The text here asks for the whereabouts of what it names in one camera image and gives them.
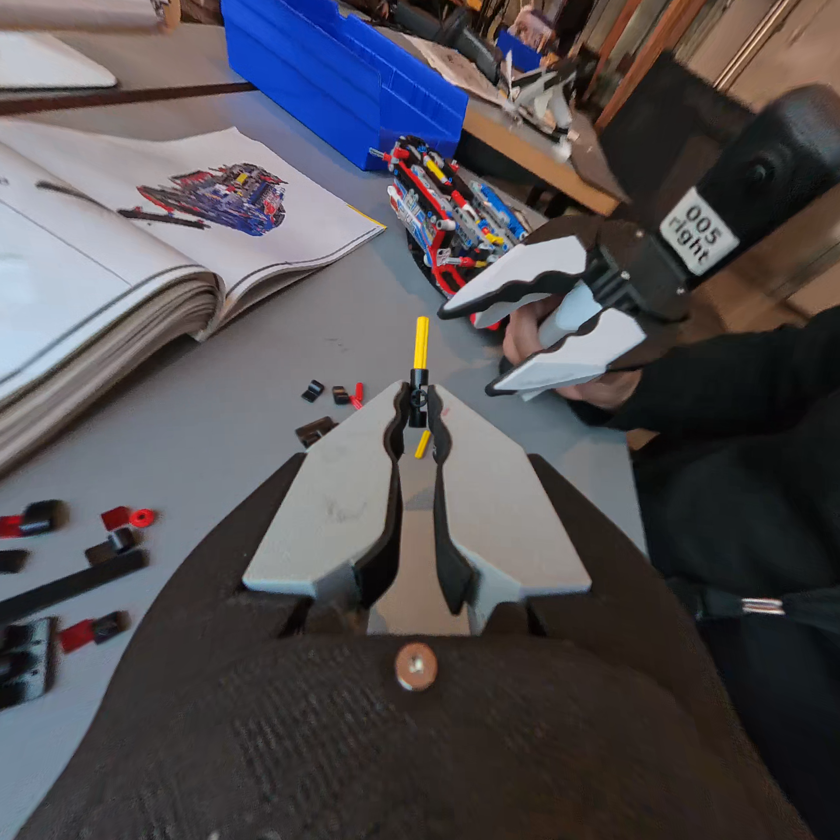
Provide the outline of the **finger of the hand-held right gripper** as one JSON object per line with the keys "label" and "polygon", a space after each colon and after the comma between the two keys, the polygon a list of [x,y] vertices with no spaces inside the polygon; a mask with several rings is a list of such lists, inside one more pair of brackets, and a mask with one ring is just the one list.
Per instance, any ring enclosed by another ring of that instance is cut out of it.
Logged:
{"label": "finger of the hand-held right gripper", "polygon": [[575,284],[586,264],[586,248],[575,236],[519,244],[460,288],[437,317],[488,329],[525,304],[558,294],[564,281]]}
{"label": "finger of the hand-held right gripper", "polygon": [[531,354],[486,386],[488,396],[530,398],[591,381],[647,338],[635,318],[608,308],[577,330]]}

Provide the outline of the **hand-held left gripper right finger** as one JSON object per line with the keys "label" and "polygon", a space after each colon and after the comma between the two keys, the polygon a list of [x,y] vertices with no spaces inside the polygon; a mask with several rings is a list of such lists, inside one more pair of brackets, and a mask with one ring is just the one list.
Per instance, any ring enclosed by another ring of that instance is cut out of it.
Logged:
{"label": "hand-held left gripper right finger", "polygon": [[442,386],[427,391],[434,440],[436,573],[448,610],[578,595],[592,578],[522,446]]}

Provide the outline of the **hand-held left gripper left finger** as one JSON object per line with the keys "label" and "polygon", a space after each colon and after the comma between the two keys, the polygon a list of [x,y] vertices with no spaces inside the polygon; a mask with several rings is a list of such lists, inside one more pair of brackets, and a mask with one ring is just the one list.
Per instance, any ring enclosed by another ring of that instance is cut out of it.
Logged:
{"label": "hand-held left gripper left finger", "polygon": [[246,589],[370,608],[391,586],[409,393],[393,383],[308,449],[244,572]]}

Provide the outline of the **black toy clip plate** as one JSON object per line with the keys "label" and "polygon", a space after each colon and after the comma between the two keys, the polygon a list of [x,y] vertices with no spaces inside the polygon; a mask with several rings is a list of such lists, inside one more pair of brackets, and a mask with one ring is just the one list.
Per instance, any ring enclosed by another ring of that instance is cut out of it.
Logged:
{"label": "black toy clip plate", "polygon": [[295,435],[301,446],[305,450],[309,450],[311,446],[326,437],[338,425],[330,416],[322,416],[296,428]]}

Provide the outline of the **partly built toy car model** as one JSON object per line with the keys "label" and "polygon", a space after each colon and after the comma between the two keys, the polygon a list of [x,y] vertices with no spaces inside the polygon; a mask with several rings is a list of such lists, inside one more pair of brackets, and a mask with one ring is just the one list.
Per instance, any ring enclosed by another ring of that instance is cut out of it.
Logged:
{"label": "partly built toy car model", "polygon": [[369,149],[392,176],[387,194],[418,268],[447,300],[512,251],[532,227],[487,183],[414,135]]}

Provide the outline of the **yellow toy axle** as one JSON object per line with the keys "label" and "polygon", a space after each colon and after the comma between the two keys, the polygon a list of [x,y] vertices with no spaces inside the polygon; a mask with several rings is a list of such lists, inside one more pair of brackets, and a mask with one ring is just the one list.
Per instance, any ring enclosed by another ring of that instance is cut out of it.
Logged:
{"label": "yellow toy axle", "polygon": [[[413,357],[413,368],[427,369],[427,351],[428,351],[428,334],[429,334],[429,318],[419,317],[416,320],[416,334]],[[416,446],[414,458],[422,459],[426,453],[429,440],[432,434],[428,427],[423,429],[419,443]]]}

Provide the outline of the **pile of small toy bricks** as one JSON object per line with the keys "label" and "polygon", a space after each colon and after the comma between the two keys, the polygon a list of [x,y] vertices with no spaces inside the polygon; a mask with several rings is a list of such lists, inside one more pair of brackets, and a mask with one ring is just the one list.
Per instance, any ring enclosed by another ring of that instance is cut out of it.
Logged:
{"label": "pile of small toy bricks", "polygon": [[46,611],[145,568],[149,559],[141,534],[158,518],[152,508],[117,506],[104,511],[100,519],[106,538],[84,550],[84,568],[2,598],[2,711],[46,694],[54,682],[58,655],[105,644],[128,630],[125,611],[85,618],[62,629]]}

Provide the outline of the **instruction booklet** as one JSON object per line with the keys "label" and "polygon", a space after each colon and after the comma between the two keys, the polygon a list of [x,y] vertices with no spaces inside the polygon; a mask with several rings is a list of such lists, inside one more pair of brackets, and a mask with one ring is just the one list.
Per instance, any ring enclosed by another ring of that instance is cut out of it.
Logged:
{"label": "instruction booklet", "polygon": [[1,126],[2,476],[166,344],[202,342],[385,230],[236,128]]}

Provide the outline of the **person's right forearm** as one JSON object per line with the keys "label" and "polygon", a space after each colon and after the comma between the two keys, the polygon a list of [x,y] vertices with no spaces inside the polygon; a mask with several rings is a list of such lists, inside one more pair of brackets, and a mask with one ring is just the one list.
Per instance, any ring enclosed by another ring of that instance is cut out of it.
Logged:
{"label": "person's right forearm", "polygon": [[792,429],[818,408],[838,410],[838,386],[835,307],[802,327],[679,346],[640,371],[580,385],[566,401],[589,426],[688,441]]}

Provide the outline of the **person's right hand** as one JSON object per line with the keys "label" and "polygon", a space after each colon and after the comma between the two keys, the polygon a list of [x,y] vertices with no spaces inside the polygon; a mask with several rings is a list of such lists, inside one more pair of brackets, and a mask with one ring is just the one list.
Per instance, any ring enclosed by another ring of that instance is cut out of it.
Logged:
{"label": "person's right hand", "polygon": [[[510,315],[502,350],[511,364],[521,364],[541,350],[539,327],[559,304],[559,297],[548,297]],[[583,384],[558,388],[556,392],[567,402],[586,403],[613,414],[633,396],[642,378],[641,370],[610,372]]]}

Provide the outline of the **person's lap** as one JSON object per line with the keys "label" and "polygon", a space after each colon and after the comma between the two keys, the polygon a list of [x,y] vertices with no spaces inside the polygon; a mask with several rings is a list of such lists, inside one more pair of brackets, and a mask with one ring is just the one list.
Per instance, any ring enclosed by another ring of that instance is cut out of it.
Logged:
{"label": "person's lap", "polygon": [[818,838],[839,833],[838,450],[814,430],[634,458],[654,567],[750,739]]}

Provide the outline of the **blue plastic bin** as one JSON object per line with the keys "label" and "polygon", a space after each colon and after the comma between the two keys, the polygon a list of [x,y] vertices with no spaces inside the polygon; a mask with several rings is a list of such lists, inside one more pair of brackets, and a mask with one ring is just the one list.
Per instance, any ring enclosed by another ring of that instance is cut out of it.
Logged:
{"label": "blue plastic bin", "polygon": [[363,171],[402,136],[453,159],[468,95],[330,1],[220,3],[232,70]]}

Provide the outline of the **wooden document stand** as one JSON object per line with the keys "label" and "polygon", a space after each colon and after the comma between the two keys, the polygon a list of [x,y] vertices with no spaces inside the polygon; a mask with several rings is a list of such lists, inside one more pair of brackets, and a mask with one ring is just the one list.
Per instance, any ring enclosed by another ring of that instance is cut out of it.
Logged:
{"label": "wooden document stand", "polygon": [[97,90],[113,73],[52,31],[165,32],[180,24],[178,1],[2,1],[2,91]]}

